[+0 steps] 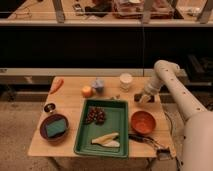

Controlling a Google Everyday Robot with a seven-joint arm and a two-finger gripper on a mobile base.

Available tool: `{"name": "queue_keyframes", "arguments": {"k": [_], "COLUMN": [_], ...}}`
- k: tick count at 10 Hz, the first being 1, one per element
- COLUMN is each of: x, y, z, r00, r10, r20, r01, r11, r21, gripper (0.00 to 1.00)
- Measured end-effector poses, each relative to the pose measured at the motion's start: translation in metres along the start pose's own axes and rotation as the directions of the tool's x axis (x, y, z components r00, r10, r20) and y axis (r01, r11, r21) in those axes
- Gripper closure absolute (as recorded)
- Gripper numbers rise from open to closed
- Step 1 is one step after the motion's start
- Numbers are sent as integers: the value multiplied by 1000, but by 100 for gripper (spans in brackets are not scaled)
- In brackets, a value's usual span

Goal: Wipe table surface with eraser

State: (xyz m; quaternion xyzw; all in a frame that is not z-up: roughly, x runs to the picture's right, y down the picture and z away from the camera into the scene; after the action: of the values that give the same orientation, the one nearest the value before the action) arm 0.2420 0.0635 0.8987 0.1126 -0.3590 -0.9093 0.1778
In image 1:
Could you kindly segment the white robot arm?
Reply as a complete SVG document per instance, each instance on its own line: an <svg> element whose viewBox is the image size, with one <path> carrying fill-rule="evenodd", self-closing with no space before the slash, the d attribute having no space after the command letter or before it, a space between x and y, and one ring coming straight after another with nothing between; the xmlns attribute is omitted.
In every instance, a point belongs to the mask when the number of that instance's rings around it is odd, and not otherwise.
<svg viewBox="0 0 213 171"><path fill-rule="evenodd" d="M154 73L142 89L146 103L165 85L186 119L181 171L213 171L213 112L209 111L177 78L178 64L158 60Z"/></svg>

